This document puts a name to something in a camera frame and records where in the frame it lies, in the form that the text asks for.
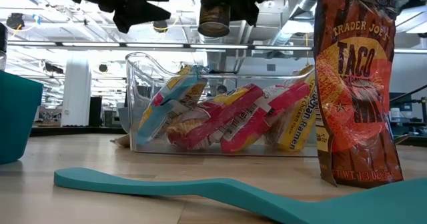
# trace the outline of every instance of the wooden table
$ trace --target wooden table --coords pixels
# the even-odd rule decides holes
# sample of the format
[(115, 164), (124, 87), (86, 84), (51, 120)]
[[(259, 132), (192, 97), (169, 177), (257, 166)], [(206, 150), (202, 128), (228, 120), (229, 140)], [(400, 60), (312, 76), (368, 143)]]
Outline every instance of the wooden table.
[[(0, 166), (0, 223), (271, 223), (258, 215), (201, 197), (135, 197), (54, 186), (54, 170), (66, 167), (88, 167), (148, 181), (231, 177), (306, 201), (361, 190), (337, 188), (322, 181), (316, 158), (135, 154), (109, 142), (116, 137), (119, 135), (30, 138), (20, 161)], [(398, 147), (398, 150), (406, 179), (427, 177), (427, 149)]]

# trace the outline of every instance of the ceiling light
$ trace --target ceiling light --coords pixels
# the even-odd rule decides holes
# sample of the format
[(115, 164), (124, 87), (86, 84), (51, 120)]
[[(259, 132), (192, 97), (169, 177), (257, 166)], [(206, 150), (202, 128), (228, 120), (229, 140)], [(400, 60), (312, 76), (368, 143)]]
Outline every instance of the ceiling light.
[(12, 13), (6, 20), (6, 25), (13, 30), (21, 30), (25, 27), (22, 13)]
[(100, 64), (99, 65), (99, 71), (102, 73), (108, 72), (108, 67), (106, 64)]
[(62, 43), (66, 47), (120, 47), (120, 43)]
[(149, 48), (182, 48), (182, 44), (168, 43), (128, 43), (128, 47), (149, 47)]
[(56, 45), (54, 42), (49, 41), (8, 41), (7, 45), (17, 45), (17, 46), (49, 46)]
[(312, 47), (294, 47), (294, 46), (255, 46), (256, 50), (272, 50), (272, 51), (311, 51)]
[(102, 76), (102, 77), (94, 77), (94, 76), (92, 76), (92, 79), (95, 79), (95, 80), (117, 80), (117, 81), (124, 81), (124, 80), (126, 80), (126, 77), (104, 77), (104, 76)]
[(397, 48), (394, 50), (395, 54), (427, 54), (427, 49), (405, 49), (405, 48)]
[(307, 21), (292, 21), (289, 20), (283, 26), (281, 32), (283, 33), (313, 33), (314, 27), (310, 22)]
[(191, 48), (196, 49), (247, 49), (247, 45), (205, 45), (205, 44), (193, 44), (190, 45)]

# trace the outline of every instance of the teal cup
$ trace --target teal cup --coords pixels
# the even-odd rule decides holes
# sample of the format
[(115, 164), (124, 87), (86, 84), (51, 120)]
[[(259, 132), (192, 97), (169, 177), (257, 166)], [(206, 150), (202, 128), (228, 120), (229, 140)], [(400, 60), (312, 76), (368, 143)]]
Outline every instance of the teal cup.
[(24, 155), (43, 85), (0, 71), (0, 165)]

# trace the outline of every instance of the yellow package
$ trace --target yellow package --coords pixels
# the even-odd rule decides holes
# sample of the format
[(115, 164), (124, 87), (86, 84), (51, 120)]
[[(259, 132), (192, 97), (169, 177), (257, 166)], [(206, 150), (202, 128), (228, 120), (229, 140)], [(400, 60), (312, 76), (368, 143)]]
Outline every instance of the yellow package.
[(301, 151), (316, 121), (315, 108), (317, 105), (316, 80), (314, 66), (308, 65), (294, 75), (307, 77), (296, 80), (285, 81), (284, 85), (289, 87), (296, 83), (305, 82), (310, 88), (310, 94), (298, 101), (293, 107), (286, 110), (272, 128), (265, 134), (269, 145), (278, 147), (284, 151)]

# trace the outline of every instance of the teal foam piece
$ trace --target teal foam piece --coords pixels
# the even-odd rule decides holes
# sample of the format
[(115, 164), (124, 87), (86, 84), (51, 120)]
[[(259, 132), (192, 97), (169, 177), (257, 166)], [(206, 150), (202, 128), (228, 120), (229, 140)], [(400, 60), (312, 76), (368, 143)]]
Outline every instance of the teal foam piece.
[(24, 154), (43, 85), (0, 71), (0, 165)]
[(269, 217), (280, 223), (427, 223), (427, 179), (393, 183), (308, 203), (269, 193), (233, 179), (136, 181), (86, 168), (55, 172), (57, 186), (129, 195), (199, 195)]

